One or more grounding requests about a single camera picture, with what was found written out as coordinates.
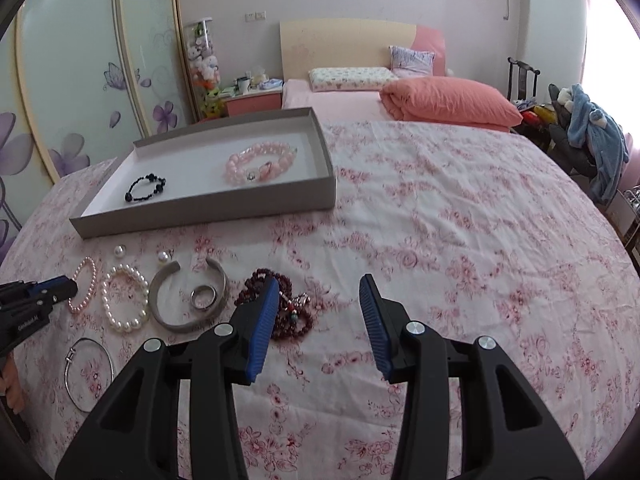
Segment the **left hand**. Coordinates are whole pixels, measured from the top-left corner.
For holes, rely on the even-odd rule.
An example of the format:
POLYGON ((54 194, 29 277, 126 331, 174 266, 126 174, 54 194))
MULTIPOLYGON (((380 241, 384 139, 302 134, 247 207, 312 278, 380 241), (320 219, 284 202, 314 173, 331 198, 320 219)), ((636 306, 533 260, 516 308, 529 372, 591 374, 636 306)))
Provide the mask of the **left hand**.
POLYGON ((12 353, 6 356, 1 367, 1 392, 6 396, 6 404, 14 414, 20 414, 24 410, 25 395, 12 353))

